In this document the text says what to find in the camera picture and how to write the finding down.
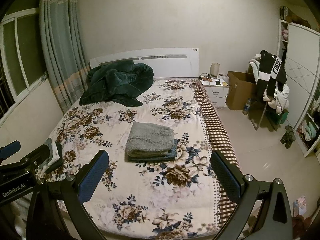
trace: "plastic water bottle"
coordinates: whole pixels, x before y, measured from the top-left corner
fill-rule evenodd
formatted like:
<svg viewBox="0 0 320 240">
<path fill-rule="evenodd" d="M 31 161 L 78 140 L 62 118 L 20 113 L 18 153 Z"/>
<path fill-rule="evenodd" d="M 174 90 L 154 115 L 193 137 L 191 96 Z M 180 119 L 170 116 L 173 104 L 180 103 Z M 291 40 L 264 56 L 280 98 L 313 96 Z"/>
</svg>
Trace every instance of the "plastic water bottle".
<svg viewBox="0 0 320 240">
<path fill-rule="evenodd" d="M 247 102 L 245 103 L 244 108 L 243 108 L 243 110 L 242 110 L 242 114 L 244 114 L 244 115 L 247 115 L 247 114 L 248 114 L 250 105 L 251 105 L 251 98 L 248 98 L 248 100 L 247 100 Z"/>
</svg>

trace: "blue gripper pad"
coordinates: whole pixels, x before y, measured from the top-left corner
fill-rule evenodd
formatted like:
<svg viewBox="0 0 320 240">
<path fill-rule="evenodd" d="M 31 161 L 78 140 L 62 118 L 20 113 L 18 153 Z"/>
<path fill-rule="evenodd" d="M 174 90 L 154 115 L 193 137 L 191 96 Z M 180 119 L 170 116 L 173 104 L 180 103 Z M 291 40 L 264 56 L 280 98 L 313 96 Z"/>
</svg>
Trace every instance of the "blue gripper pad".
<svg viewBox="0 0 320 240">
<path fill-rule="evenodd" d="M 5 160 L 9 158 L 11 155 L 20 151 L 20 149 L 21 149 L 20 142 L 14 141 L 3 148 L 0 148 L 0 159 Z"/>
<path fill-rule="evenodd" d="M 94 159 L 89 163 L 91 166 L 90 170 L 87 172 L 86 176 L 83 178 L 79 185 L 78 200 L 81 205 L 91 199 L 98 183 L 100 182 L 104 172 L 109 166 L 109 156 L 106 151 L 100 150 L 98 154 L 100 157 L 94 162 Z"/>
<path fill-rule="evenodd" d="M 210 163 L 214 173 L 217 175 L 218 180 L 227 193 L 228 198 L 234 203 L 239 203 L 241 187 L 237 179 L 216 152 L 211 154 Z"/>
</svg>

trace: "cardboard box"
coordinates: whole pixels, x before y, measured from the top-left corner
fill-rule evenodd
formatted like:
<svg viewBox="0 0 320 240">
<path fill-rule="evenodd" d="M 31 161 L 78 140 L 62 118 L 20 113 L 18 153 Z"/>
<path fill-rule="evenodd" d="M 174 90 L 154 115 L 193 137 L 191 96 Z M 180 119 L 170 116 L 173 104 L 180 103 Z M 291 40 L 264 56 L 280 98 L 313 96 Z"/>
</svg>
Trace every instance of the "cardboard box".
<svg viewBox="0 0 320 240">
<path fill-rule="evenodd" d="M 228 72 L 229 94 L 226 104 L 230 110 L 243 110 L 248 98 L 256 96 L 256 82 L 253 74 L 242 72 Z"/>
</svg>

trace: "tiled floor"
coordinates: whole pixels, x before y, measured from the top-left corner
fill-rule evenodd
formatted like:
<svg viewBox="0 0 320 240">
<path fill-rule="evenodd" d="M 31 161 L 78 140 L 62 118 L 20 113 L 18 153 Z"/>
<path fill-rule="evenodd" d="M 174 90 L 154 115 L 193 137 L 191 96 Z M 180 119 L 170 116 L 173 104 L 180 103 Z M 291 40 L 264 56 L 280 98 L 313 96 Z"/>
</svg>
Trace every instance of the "tiled floor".
<svg viewBox="0 0 320 240">
<path fill-rule="evenodd" d="M 268 120 L 263 119 L 256 131 L 242 111 L 224 108 L 218 109 L 218 114 L 229 134 L 242 173 L 264 181 L 281 178 L 290 205 L 305 195 L 307 213 L 304 216 L 311 216 L 320 197 L 320 164 L 316 156 L 312 154 L 304 158 L 297 142 L 293 142 L 289 149 L 280 143 L 285 124 L 274 131 Z"/>
</svg>

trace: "folded gray towel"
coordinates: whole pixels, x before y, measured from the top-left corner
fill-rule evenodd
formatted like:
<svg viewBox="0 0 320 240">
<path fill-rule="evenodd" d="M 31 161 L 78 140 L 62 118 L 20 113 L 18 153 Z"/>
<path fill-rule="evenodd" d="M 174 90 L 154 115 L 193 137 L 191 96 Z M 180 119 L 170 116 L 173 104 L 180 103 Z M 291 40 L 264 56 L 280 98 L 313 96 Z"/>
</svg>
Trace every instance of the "folded gray towel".
<svg viewBox="0 0 320 240">
<path fill-rule="evenodd" d="M 166 155 L 156 156 L 156 157 L 142 157 L 142 158 L 136 158 L 128 156 L 128 161 L 135 162 L 135 163 L 161 163 L 166 161 L 173 161 L 177 157 L 177 143 L 180 141 L 180 139 L 174 139 L 174 146 L 172 149 L 167 152 Z"/>
<path fill-rule="evenodd" d="M 174 146 L 171 128 L 154 123 L 134 122 L 126 145 L 131 157 L 155 157 L 167 155 Z"/>
</svg>

